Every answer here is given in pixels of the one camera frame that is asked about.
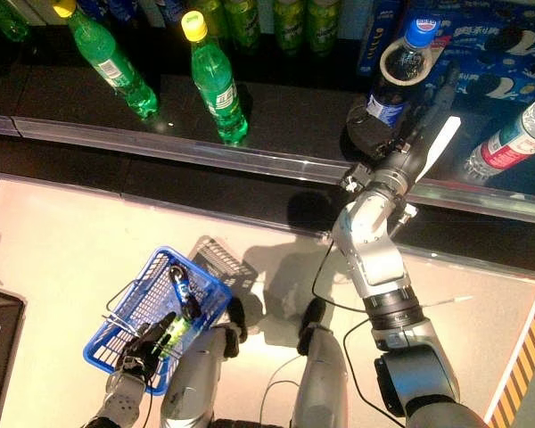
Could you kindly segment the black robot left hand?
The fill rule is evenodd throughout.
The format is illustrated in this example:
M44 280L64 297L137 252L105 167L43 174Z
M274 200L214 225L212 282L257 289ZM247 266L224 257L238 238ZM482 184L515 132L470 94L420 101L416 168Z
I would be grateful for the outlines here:
M171 311L153 324L143 323L138 330L139 335L121 351L115 370L133 375L148 384L157 369L161 353L159 343L176 317L177 313Z

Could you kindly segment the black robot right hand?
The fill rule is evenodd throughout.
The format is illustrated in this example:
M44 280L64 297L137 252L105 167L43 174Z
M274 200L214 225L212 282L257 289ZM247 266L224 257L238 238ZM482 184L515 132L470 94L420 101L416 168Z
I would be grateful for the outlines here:
M392 152L423 152L425 163L418 170L423 177L439 159L460 127L461 120L450 114L456 97L460 65L451 61L435 86L421 85L418 94L402 112L401 122L389 128L365 109L364 96L351 106L346 126L345 152L356 152L366 163L376 166Z

